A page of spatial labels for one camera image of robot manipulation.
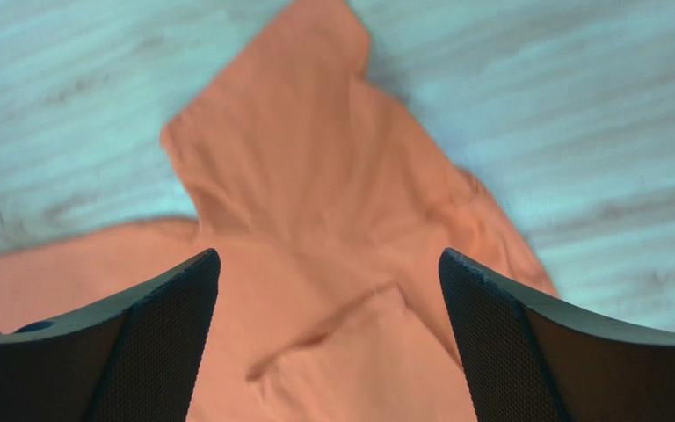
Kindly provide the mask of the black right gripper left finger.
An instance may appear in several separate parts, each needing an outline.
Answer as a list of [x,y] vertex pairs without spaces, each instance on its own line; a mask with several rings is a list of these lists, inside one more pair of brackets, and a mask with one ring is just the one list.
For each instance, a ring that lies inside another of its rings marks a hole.
[[218,295],[209,249],[80,309],[0,333],[0,421],[183,421]]

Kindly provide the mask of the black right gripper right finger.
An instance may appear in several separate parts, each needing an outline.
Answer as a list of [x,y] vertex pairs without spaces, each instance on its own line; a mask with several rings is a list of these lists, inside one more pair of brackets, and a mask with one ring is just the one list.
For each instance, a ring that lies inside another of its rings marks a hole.
[[480,421],[675,421],[675,332],[580,308],[458,251],[439,282]]

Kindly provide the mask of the orange t-shirt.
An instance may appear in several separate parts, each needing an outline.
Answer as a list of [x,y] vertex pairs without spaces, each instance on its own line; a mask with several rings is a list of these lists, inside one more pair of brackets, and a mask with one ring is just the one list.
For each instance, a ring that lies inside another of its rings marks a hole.
[[161,133],[197,219],[0,256],[0,331],[213,248],[191,421],[475,420],[443,250],[555,288],[485,186],[367,81],[369,50],[346,3],[289,4]]

